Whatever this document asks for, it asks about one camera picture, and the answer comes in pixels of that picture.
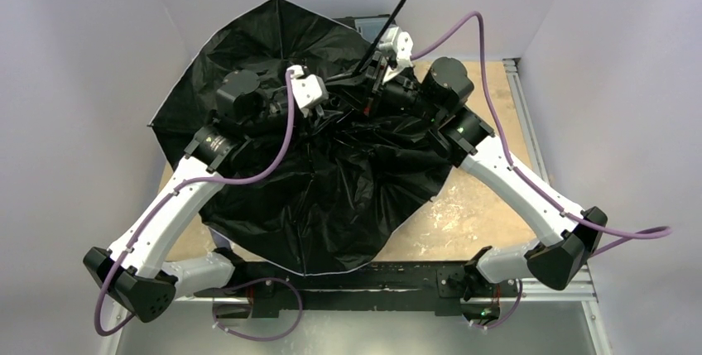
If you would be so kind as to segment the black plastic toolbox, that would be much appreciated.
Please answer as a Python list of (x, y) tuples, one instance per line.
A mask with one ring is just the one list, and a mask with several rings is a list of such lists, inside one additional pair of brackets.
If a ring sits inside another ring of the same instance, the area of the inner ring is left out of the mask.
[(353, 28), (365, 41), (372, 42), (389, 17), (389, 14), (363, 17), (346, 16), (336, 17), (334, 20)]

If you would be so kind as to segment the lilac umbrella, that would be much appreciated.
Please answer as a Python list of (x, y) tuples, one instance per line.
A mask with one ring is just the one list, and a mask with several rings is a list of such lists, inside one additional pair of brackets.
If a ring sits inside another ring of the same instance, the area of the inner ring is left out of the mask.
[[(266, 122), (267, 95), (303, 65), (324, 80), (350, 74), (369, 47), (353, 28), (289, 0), (266, 0), (216, 31), (151, 121), (176, 166), (197, 131), (232, 142), (218, 167), (255, 175), (281, 147), (285, 122)], [(346, 272), (370, 262), (445, 183), (451, 164), (426, 141), (429, 125), (383, 109), (367, 117), (363, 86), (329, 86), (320, 111), (297, 115), (275, 172), (226, 186), (200, 210), (203, 223), (249, 252), (297, 274)]]

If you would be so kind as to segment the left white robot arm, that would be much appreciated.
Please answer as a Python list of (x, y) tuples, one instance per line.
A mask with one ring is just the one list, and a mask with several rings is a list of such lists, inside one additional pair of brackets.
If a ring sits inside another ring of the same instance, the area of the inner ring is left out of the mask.
[(193, 217), (226, 186), (253, 185), (272, 175), (286, 156), (292, 140), (297, 100), (296, 81), (303, 69), (293, 65), (284, 74), (288, 112), (281, 147), (261, 172), (244, 178), (226, 178), (217, 162), (232, 147), (221, 134), (206, 129), (186, 149), (168, 184), (140, 218), (108, 248), (92, 247), (84, 265), (99, 286), (94, 306), (94, 328), (107, 337), (133, 318), (147, 323), (184, 295), (226, 286), (236, 270), (219, 252), (185, 261), (169, 262), (166, 255)]

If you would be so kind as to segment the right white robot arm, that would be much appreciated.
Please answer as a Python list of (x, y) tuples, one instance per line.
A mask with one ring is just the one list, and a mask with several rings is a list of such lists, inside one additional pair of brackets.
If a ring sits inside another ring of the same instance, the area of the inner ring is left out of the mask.
[(465, 264), (467, 288), (534, 278), (564, 290), (593, 256), (607, 215), (566, 200), (504, 150), (502, 135), (466, 104), (474, 83), (463, 63), (441, 57), (423, 79), (410, 73), (376, 53), (360, 73), (363, 113), (390, 108), (427, 122), (432, 150), (491, 189), (536, 236), (521, 246), (481, 249)]

